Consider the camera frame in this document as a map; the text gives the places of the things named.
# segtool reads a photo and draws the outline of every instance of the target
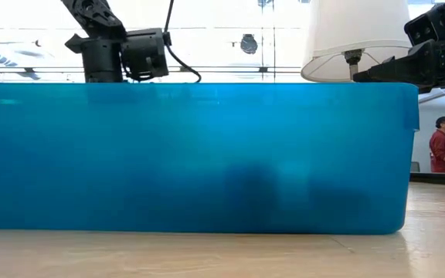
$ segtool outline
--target wooden table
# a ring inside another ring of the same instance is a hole
[[[0,278],[445,278],[445,186],[413,184],[391,236],[0,230]]]

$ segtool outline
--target man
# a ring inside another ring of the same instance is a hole
[[[445,173],[445,117],[437,119],[436,127],[430,138],[430,166],[433,173]]]

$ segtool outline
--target blue plastic tub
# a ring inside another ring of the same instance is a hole
[[[386,234],[406,84],[0,84],[0,229]]]

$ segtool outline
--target lamp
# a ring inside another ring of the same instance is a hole
[[[348,82],[411,47],[404,25],[407,0],[311,0],[311,22],[301,76]]]

